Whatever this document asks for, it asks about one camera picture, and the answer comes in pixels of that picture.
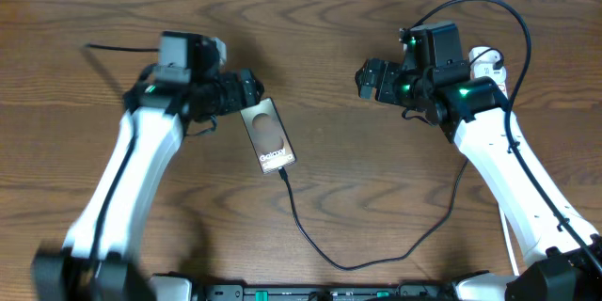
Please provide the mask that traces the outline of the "gold Galaxy smartphone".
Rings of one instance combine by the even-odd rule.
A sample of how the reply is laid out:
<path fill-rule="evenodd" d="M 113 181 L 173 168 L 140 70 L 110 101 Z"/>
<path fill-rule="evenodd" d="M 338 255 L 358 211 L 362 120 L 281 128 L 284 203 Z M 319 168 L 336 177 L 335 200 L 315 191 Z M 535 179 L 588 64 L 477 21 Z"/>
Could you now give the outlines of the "gold Galaxy smartphone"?
<path fill-rule="evenodd" d="M 275 102 L 265 98 L 241 111 L 250 142 L 263 174 L 294 164 L 297 157 Z"/>

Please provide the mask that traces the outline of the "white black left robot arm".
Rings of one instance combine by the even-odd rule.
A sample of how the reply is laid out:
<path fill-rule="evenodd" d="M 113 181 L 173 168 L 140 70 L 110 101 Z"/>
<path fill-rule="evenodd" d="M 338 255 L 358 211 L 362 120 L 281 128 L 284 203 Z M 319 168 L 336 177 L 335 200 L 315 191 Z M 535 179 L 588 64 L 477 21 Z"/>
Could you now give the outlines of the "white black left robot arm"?
<path fill-rule="evenodd" d="M 40 300 L 201 300 L 204 290 L 175 273 L 145 277 L 137 267 L 159 183 L 192 122 L 256 105 L 251 70 L 222 70 L 227 47 L 215 37 L 165 31 L 158 59 L 123 95 L 124 113 L 109 162 L 87 207 L 57 251 L 41 247 L 31 264 Z"/>

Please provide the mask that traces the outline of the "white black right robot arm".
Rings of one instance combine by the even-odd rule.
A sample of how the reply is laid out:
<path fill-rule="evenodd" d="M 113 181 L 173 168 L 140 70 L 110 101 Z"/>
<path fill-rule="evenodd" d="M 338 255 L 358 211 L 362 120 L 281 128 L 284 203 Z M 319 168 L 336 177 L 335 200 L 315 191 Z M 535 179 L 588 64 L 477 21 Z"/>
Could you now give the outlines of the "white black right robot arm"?
<path fill-rule="evenodd" d="M 509 108 L 502 53 L 462 54 L 457 26 L 423 24 L 404 33 L 402 63 L 368 59 L 358 95 L 404 108 L 441 128 L 483 177 L 515 233 L 525 271 L 475 273 L 444 287 L 456 300 L 598 300 L 601 274 L 582 244 L 601 254 L 601 236 L 563 196 Z"/>

